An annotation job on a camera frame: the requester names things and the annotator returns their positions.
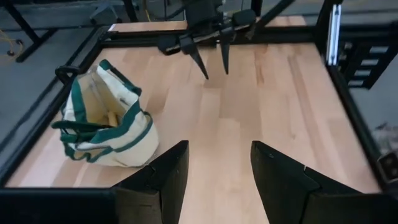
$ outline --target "green bag handle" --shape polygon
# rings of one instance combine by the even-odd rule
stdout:
[[[77,133],[93,132],[104,128],[113,128],[110,125],[96,124],[96,123],[84,123],[77,121],[56,121],[51,124],[53,129],[72,129]]]
[[[117,149],[114,149],[111,146],[107,146],[99,154],[97,154],[95,156],[92,156],[90,153],[84,153],[80,157],[75,157],[76,150],[72,149],[68,144],[64,143],[63,145],[65,146],[65,154],[68,157],[70,157],[71,159],[73,159],[74,161],[79,161],[79,160],[85,159],[87,162],[92,163],[92,162],[96,162],[100,157],[105,156],[111,152],[123,152],[125,150],[132,148],[133,146],[138,144],[146,136],[146,134],[148,134],[148,132],[150,131],[150,129],[154,123],[152,116],[148,112],[144,111],[144,114],[146,116],[149,116],[149,118],[150,118],[149,122],[147,123],[146,128],[143,130],[143,132],[140,133],[140,135],[137,136],[137,138],[135,138],[134,140],[132,140],[130,143],[126,144],[125,146],[119,147]]]
[[[64,143],[81,143],[88,142],[93,139],[97,132],[90,133],[76,133],[76,134],[61,134],[61,142]]]
[[[138,96],[141,96],[142,93],[141,88],[132,84],[130,80],[128,80],[121,72],[119,72],[118,69],[113,67],[108,60],[106,59],[102,60],[99,63],[99,66],[104,70],[110,70],[111,72],[113,72],[124,83],[124,86],[126,86],[126,88],[128,88],[130,91],[134,92]]]
[[[76,121],[56,121],[51,124],[53,129],[61,129],[64,133],[61,134],[60,140],[64,143],[79,143],[90,141],[98,130],[104,128],[113,128],[110,125],[82,123]],[[76,134],[69,134],[66,129],[72,129]]]

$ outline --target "concrete floor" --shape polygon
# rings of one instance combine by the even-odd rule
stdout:
[[[179,1],[171,0],[172,5],[168,7],[168,13],[174,11],[180,6]],[[264,0],[264,13],[272,7],[276,0]],[[70,27],[70,26],[88,26],[90,24],[88,16],[95,10],[99,4],[95,2],[78,2],[72,4],[53,4],[53,5],[38,5],[38,6],[19,6],[18,9],[29,22],[29,24],[36,29],[43,27]],[[116,6],[116,11],[124,22],[127,22],[127,15],[124,7],[120,5],[120,1],[115,2],[119,4]],[[249,8],[250,2],[244,0],[243,4],[240,0],[231,0],[226,2],[221,8],[224,11],[237,11],[241,6],[244,9]],[[289,7],[283,14],[316,14],[320,7],[321,1],[303,0],[297,1],[293,6]],[[162,15],[163,1],[149,0],[149,9],[157,15]],[[372,14],[347,14],[343,16],[342,23],[373,23],[386,22],[398,19],[398,1],[383,0],[346,0],[343,4],[343,15],[353,11],[388,9],[390,12],[386,13],[372,13]],[[143,10],[137,12],[140,21],[147,21]],[[176,20],[183,19],[182,15],[175,18]],[[306,21],[312,24],[316,21],[316,16],[307,16]],[[110,26],[115,23],[114,17],[110,11],[106,11],[97,17],[99,24]],[[0,9],[0,29],[5,30],[11,38],[22,39],[26,46],[28,46],[29,39],[25,33],[19,31],[18,25],[12,20],[8,13]],[[6,57],[0,57],[0,66],[2,82],[0,82],[0,102],[3,105],[0,108],[0,142],[5,138],[6,134],[17,124],[23,114],[25,114],[32,106],[33,102],[40,95],[42,90],[49,84],[54,76],[54,70],[63,65],[72,53],[76,50],[78,45],[88,35],[92,28],[84,29],[64,29],[59,30],[53,37],[51,37],[41,48],[31,55],[23,63],[5,62]],[[83,58],[89,51],[90,45],[95,42],[95,37],[92,38],[87,48],[82,51],[80,58]],[[6,52],[9,46],[6,43],[0,42],[0,52]],[[382,105],[380,101],[392,94],[391,91],[383,91],[383,83],[398,83],[391,82],[390,78],[395,78],[393,75],[394,68],[389,68],[389,75],[383,75],[383,79],[388,78],[383,82],[376,83],[375,90],[353,90],[354,98],[357,100],[359,108],[362,109],[365,120],[369,127],[375,127],[384,121],[392,121],[398,124],[398,119],[394,112],[398,111],[398,103],[384,100]],[[28,130],[33,127],[38,120],[40,114],[48,107],[51,100],[54,98],[57,91],[59,91],[61,84],[54,87],[53,91],[40,103],[40,106],[30,115],[29,119],[19,127],[18,131],[14,133],[13,138],[7,144],[7,147],[0,149],[0,167],[2,159],[12,154],[17,145],[26,137]],[[369,105],[369,99],[375,105]]]

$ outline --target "bag strap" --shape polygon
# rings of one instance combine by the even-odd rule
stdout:
[[[141,88],[132,84],[132,82],[130,82],[130,80],[126,78],[117,68],[113,67],[108,60],[102,60],[99,63],[99,66],[104,70],[110,70],[111,72],[113,72],[130,91],[134,92],[138,96],[141,96]]]
[[[106,124],[84,123],[78,121],[56,121],[51,124],[53,129],[72,129],[77,133],[97,131],[104,128],[113,128]]]
[[[61,129],[61,141],[65,143],[79,143],[90,141],[97,133],[98,130],[104,128],[113,128],[109,125],[82,123],[76,121],[56,121],[51,127],[53,129]],[[74,130],[75,134],[68,133],[67,129]]]

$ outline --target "wooden table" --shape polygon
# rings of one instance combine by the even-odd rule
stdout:
[[[279,17],[271,25],[304,21]],[[113,30],[184,28],[184,22],[153,22]],[[229,75],[219,49],[200,53],[209,80],[190,57],[166,57],[154,47],[104,49],[95,62],[108,59],[143,89],[141,105],[160,137],[156,155],[190,141],[180,223],[267,223],[251,170],[253,140],[359,191],[379,191],[313,44],[234,45]],[[48,128],[7,186],[110,187],[138,170],[71,161],[59,137]]]

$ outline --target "black bracket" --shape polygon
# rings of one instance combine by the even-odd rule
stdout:
[[[209,79],[209,76],[207,75],[207,71],[205,68],[205,64],[203,63],[203,60],[200,57],[198,47],[196,43],[194,43],[192,36],[188,34],[180,36],[180,47],[185,55],[190,55],[191,58],[198,64],[205,78]]]
[[[166,56],[179,53],[181,48],[179,46],[179,38],[175,35],[164,35],[159,38],[157,48]]]
[[[263,29],[265,26],[275,19],[281,12],[288,8],[295,0],[281,0],[269,12],[263,15],[260,20],[251,27],[250,31],[246,34],[248,39],[252,39],[256,30]]]
[[[397,152],[391,151],[381,156],[377,163],[382,170],[384,179],[387,183],[398,181],[398,155]]]
[[[370,89],[397,53],[394,40],[344,43],[338,65],[350,88]]]
[[[119,31],[107,31],[103,32],[99,37],[98,41],[105,41],[106,39],[113,39],[114,36],[116,36],[119,33]]]
[[[79,67],[72,65],[62,65],[55,69],[55,75],[64,85],[66,85],[71,79],[71,77],[68,76],[68,73],[71,73],[72,75],[78,75],[81,72]]]

